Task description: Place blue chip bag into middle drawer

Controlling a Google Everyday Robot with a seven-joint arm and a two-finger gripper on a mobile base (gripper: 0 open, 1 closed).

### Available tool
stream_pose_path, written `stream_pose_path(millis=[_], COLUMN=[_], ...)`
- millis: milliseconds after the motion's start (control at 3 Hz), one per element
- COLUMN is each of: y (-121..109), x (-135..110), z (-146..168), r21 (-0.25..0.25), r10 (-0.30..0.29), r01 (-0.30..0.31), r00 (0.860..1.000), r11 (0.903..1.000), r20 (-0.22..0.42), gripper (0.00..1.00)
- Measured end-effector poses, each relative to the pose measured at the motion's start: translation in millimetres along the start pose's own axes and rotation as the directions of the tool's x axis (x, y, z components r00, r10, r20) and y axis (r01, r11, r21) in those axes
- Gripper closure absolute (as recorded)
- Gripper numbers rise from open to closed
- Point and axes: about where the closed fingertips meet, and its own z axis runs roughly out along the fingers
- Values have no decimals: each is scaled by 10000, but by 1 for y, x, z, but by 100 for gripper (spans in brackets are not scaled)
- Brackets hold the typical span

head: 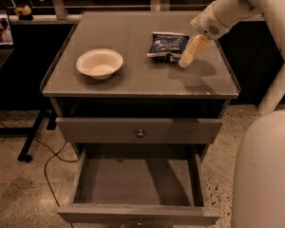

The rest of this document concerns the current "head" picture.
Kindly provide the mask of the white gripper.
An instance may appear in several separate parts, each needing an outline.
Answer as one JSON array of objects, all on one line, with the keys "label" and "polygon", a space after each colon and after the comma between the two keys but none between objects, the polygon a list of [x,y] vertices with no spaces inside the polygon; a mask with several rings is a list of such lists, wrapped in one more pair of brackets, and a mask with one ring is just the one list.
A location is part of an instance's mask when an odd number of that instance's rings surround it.
[{"label": "white gripper", "polygon": [[200,34],[189,40],[179,59],[180,67],[188,67],[207,49],[209,40],[217,40],[231,29],[223,25],[217,18],[215,2],[212,2],[200,15],[192,19],[190,25]]}]

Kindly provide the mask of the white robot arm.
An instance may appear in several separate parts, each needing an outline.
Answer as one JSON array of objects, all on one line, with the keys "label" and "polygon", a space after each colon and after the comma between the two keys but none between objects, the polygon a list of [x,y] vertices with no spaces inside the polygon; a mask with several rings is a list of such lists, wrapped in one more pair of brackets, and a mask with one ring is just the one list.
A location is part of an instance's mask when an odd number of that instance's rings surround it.
[{"label": "white robot arm", "polygon": [[239,21],[261,13],[284,60],[258,106],[261,116],[245,132],[237,150],[232,228],[285,228],[285,0],[216,0],[191,21],[197,35],[180,57],[188,67]]}]

